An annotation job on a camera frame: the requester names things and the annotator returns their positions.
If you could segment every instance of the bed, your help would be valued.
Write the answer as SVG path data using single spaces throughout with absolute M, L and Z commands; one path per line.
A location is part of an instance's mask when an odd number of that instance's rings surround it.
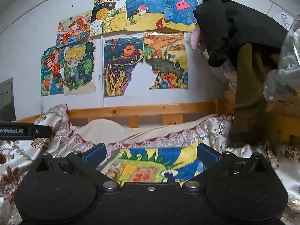
M 104 170 L 102 164 L 109 162 L 112 153 L 126 148 L 188 147 L 203 142 L 218 152 L 231 151 L 238 157 L 250 157 L 261 152 L 270 162 L 283 182 L 289 203 L 282 216 L 285 224 L 300 223 L 300 152 L 296 144 L 300 137 L 300 118 L 268 113 L 266 133 L 281 139 L 278 145 L 271 146 L 266 141 L 257 147 L 246 145 L 232 148 L 227 143 L 231 126 L 234 103 L 228 99 L 215 99 L 211 102 L 180 103 L 146 106 L 120 106 L 94 109 L 68 110 L 66 104 L 50 109 L 47 113 L 17 120 L 16 122 L 34 122 L 50 125 L 53 137 L 35 141 L 5 142 L 1 152 L 7 157 L 7 163 L 0 167 L 1 181 L 8 179 L 10 189 L 2 183 L 0 218 L 4 224 L 18 224 L 21 220 L 13 202 L 13 194 L 30 164 L 43 151 L 54 157 L 65 157 L 73 150 L 82 152 L 97 143 L 107 148 L 106 159 L 97 168 Z M 184 123 L 184 114 L 205 113 L 206 116 L 193 122 Z M 139 116 L 161 115 L 162 126 L 155 128 L 139 127 Z M 105 118 L 128 117 L 129 128 Z M 72 125 L 75 119 L 88 122 L 82 128 Z

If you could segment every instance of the swirling sky painting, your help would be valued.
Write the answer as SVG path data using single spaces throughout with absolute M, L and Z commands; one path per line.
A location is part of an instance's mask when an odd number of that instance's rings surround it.
M 104 43 L 104 97 L 122 96 L 131 72 L 143 61 L 143 37 L 117 38 Z

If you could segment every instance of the white wall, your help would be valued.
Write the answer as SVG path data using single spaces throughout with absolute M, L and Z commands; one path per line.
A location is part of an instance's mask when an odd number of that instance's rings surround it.
M 51 95 L 41 97 L 40 68 L 41 55 L 56 41 L 58 22 L 77 13 L 88 11 L 93 7 L 92 0 L 17 0 L 2 14 L 0 31 L 0 82 L 13 77 L 15 110 L 18 119 L 40 112 L 56 104 L 67 103 L 70 109 L 101 106 L 100 80 L 100 40 L 96 43 L 96 90 L 95 94 L 63 96 Z M 272 6 L 269 0 L 235 0 L 267 14 Z M 293 0 L 281 0 L 286 10 L 292 14 L 300 13 L 300 6 Z M 282 9 L 272 6 L 272 13 Z M 14 20 L 26 13 L 11 26 Z M 189 88 L 152 90 L 154 74 L 145 62 L 137 65 L 132 73 L 132 81 L 122 97 L 106 98 L 105 106 L 160 104 L 176 102 L 209 101 L 222 97 L 224 84 L 215 77 L 207 62 L 193 51 L 186 35 Z

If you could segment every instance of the plastic bag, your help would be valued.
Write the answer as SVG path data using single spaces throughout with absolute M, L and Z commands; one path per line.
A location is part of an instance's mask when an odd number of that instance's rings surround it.
M 278 69 L 266 77 L 263 94 L 267 101 L 300 101 L 300 15 L 284 40 Z

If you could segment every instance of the wooden bed rail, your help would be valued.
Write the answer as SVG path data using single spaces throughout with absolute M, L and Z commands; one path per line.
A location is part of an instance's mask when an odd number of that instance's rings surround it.
M 69 110 L 70 119 L 104 119 L 107 117 L 129 117 L 130 128 L 138 127 L 138 116 L 162 115 L 163 125 L 183 123 L 185 113 L 224 113 L 225 101 L 215 99 L 213 102 L 177 103 L 140 106 L 116 106 Z M 41 114 L 16 120 L 15 122 L 33 122 Z

